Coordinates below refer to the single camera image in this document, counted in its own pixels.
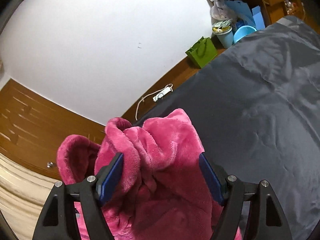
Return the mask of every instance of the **white cable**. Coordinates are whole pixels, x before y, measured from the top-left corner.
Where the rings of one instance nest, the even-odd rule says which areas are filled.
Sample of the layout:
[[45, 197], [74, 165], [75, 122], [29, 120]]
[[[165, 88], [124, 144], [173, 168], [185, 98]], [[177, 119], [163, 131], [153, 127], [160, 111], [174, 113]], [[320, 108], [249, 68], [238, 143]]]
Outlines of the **white cable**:
[[158, 90], [158, 91], [156, 91], [156, 92], [153, 92], [153, 93], [151, 93], [151, 94], [148, 94], [148, 95], [146, 95], [146, 96], [144, 96], [143, 98], [141, 98], [141, 100], [139, 101], [139, 103], [138, 103], [138, 105], [137, 105], [137, 110], [136, 110], [136, 120], [138, 121], [138, 109], [139, 109], [139, 105], [140, 105], [140, 103], [143, 101], [143, 100], [145, 100], [147, 97], [149, 97], [149, 96], [152, 96], [152, 95], [154, 95], [155, 93], [159, 93], [159, 92], [161, 92], [162, 90], [164, 90], [164, 89], [166, 89], [167, 87], [169, 87], [170, 86], [170, 88], [171, 88], [171, 90], [172, 90], [172, 87], [173, 87], [173, 84], [167, 84], [164, 88], [162, 88], [162, 89], [160, 89], [160, 90]]

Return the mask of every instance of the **gray mattress cover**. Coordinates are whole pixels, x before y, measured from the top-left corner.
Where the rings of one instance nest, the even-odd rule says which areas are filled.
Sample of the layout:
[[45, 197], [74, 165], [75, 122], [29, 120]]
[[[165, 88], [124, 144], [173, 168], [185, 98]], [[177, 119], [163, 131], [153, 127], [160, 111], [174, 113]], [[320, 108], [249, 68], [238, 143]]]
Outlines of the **gray mattress cover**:
[[[216, 57], [150, 110], [189, 115], [206, 152], [242, 181], [267, 179], [294, 240], [320, 219], [320, 36], [295, 17]], [[245, 228], [249, 204], [240, 222]]]

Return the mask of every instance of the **blue gripper pad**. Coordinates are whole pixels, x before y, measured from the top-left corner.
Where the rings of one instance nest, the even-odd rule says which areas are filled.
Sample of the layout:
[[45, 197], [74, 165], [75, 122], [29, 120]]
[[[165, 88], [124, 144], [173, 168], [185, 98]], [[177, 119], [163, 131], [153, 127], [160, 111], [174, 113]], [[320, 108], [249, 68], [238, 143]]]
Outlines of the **blue gripper pad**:
[[224, 206], [225, 199], [222, 195], [222, 186], [214, 173], [211, 165], [204, 156], [204, 153], [199, 155], [199, 166], [205, 182], [210, 190], [212, 198], [220, 205]]
[[108, 166], [102, 167], [97, 181], [96, 191], [100, 205], [110, 201], [113, 192], [121, 179], [123, 170], [123, 154], [117, 153]]

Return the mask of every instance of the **plastic bag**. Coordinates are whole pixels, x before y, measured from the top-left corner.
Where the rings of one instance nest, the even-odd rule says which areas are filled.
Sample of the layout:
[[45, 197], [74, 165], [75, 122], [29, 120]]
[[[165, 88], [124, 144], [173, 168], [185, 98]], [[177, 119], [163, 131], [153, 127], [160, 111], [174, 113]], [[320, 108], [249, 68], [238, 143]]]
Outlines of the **plastic bag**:
[[237, 22], [237, 15], [234, 10], [230, 9], [224, 0], [212, 0], [213, 6], [211, 8], [211, 16], [218, 21], [232, 20]]

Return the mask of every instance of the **light blue bucket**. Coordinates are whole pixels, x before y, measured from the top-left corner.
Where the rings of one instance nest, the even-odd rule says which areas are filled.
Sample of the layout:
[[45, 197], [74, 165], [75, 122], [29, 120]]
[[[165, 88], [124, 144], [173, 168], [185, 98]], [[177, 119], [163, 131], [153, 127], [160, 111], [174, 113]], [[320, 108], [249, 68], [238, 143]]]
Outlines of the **light blue bucket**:
[[230, 48], [231, 45], [233, 44], [233, 32], [232, 28], [230, 27], [229, 30], [223, 32], [223, 33], [215, 33], [217, 35], [219, 41], [222, 43], [223, 47], [225, 49]]
[[248, 34], [254, 33], [256, 31], [257, 29], [253, 28], [252, 26], [249, 26], [249, 25], [242, 26], [236, 31], [235, 35], [233, 36], [233, 41], [236, 43], [239, 40], [241, 40], [244, 36], [247, 36]]

